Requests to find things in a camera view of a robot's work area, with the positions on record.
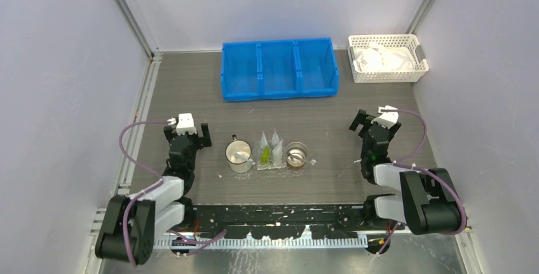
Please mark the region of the white-inside mug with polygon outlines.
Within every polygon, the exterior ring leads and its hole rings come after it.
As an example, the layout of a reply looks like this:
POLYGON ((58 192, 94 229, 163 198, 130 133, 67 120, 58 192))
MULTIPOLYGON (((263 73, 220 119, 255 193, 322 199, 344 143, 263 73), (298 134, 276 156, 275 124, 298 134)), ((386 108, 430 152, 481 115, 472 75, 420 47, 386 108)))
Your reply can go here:
POLYGON ((245 140, 238 139, 238 137, 233 134, 232 141, 226 146, 225 157, 233 172, 237 174, 248 172, 254 165, 236 158, 235 153, 240 153, 246 157, 252 158, 252 148, 250 144, 245 140))

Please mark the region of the white plastic basket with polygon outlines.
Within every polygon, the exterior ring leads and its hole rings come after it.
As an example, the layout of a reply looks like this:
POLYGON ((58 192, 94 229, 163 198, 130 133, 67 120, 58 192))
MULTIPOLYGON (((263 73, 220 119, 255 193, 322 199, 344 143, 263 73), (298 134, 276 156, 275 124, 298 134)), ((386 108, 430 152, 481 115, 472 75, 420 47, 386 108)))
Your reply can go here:
POLYGON ((364 34, 348 37, 355 83, 415 83, 429 71, 414 34, 364 34))

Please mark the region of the green toothpaste tube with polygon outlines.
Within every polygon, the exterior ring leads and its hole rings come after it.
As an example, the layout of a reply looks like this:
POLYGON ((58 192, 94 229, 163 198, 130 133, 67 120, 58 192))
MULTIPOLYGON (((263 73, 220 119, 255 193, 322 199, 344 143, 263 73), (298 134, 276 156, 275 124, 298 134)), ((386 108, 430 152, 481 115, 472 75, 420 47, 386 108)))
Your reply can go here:
POLYGON ((261 165, 269 165, 270 161, 271 161, 270 147, 269 146, 264 146, 261 149, 260 164, 261 165))

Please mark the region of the clear acrylic toothbrush holder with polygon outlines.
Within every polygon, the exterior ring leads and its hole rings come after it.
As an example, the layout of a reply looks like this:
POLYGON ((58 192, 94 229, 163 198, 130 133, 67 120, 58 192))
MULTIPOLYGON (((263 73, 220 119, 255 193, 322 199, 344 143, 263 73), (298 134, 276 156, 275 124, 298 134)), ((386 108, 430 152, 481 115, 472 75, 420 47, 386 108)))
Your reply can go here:
POLYGON ((286 163, 286 159, 285 159, 285 148, 284 148, 284 145, 283 145, 283 162, 280 166, 276 166, 273 164, 273 160, 272 160, 272 149, 273 147, 271 147, 271 144, 269 144, 269 148, 270 148, 270 156, 271 156, 271 161, 270 161, 270 164, 269 165, 261 165, 260 164, 260 156, 261 156, 261 151, 259 150, 259 144, 257 145, 257 147, 255 148, 255 152, 254 152, 254 162, 255 162, 255 166, 256 166, 256 169, 257 170, 270 170, 270 169, 280 169, 280 168, 285 168, 287 163, 286 163))

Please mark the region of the white toothpaste tube red cap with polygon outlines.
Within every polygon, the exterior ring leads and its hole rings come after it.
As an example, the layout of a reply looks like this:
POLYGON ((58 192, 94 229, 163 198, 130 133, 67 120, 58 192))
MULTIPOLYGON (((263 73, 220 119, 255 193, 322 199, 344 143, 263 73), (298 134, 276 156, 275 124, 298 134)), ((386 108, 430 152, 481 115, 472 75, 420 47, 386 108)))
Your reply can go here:
POLYGON ((279 136, 278 136, 278 134, 276 132, 276 129, 274 129, 273 135, 272 135, 272 138, 271 138, 271 146, 275 147, 279 143, 280 143, 280 138, 279 138, 279 136))

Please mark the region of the steel cup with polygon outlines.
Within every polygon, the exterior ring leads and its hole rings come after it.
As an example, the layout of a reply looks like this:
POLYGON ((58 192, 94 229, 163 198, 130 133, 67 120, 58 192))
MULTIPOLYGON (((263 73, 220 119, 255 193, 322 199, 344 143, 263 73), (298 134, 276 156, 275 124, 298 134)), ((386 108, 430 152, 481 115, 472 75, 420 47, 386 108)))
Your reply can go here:
POLYGON ((285 148, 286 161, 289 167, 303 167, 308 161, 308 148, 302 142, 291 142, 285 148))

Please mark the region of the blue three-compartment bin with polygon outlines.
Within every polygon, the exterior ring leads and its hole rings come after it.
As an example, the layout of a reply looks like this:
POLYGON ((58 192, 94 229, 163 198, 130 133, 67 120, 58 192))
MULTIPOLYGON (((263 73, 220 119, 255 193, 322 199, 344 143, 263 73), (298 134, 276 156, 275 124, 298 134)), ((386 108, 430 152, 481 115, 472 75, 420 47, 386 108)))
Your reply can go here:
POLYGON ((224 43, 220 80, 228 102, 330 97, 339 67, 331 38, 224 43))

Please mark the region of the white toothpaste tube teal cap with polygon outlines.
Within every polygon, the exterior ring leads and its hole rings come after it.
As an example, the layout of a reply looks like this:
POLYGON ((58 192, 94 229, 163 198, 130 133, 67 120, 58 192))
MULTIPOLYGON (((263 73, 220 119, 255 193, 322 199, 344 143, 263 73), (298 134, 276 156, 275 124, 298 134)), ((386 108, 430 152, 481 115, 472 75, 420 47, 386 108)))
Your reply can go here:
POLYGON ((268 143, 268 140, 266 138, 266 135, 264 132, 262 132, 262 135, 261 135, 261 139, 259 141, 259 150, 261 152, 264 152, 264 150, 269 147, 269 143, 268 143))

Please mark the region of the white toothpaste tube orange cap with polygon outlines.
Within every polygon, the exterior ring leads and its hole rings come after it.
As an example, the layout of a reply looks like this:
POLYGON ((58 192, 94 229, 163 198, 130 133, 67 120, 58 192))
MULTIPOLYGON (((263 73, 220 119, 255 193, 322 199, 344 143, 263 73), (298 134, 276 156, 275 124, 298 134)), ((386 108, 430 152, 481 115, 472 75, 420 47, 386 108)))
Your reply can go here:
POLYGON ((273 164, 280 166, 283 162, 283 140, 278 141, 272 149, 273 164))

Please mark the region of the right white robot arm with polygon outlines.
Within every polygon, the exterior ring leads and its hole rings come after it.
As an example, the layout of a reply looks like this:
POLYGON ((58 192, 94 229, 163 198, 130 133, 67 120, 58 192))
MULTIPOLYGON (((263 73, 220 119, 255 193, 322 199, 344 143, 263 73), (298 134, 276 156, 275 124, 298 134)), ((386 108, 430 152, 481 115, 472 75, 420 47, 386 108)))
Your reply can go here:
POLYGON ((362 177, 396 191, 367 197, 364 224, 376 230, 392 221, 407 226, 415 235, 464 231, 467 215, 446 169, 420 168, 389 157, 389 145, 402 125, 400 114, 401 110, 392 106, 379 107, 375 116, 360 109, 349 127, 358 131, 362 140, 362 177))

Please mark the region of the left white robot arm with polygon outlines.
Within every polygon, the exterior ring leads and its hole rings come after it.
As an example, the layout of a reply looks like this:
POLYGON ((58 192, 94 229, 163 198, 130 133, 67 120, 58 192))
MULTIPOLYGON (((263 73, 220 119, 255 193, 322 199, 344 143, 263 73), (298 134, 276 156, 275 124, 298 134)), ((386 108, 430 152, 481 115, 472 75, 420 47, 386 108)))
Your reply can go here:
POLYGON ((150 187, 109 200, 94 248, 97 258, 136 267, 147 262, 154 241, 164 233, 173 227, 187 232, 194 226, 193 204, 186 193, 195 180, 197 152, 212 145, 210 131, 202 123, 198 133, 192 122, 179 118, 163 125, 169 146, 165 170, 150 187))

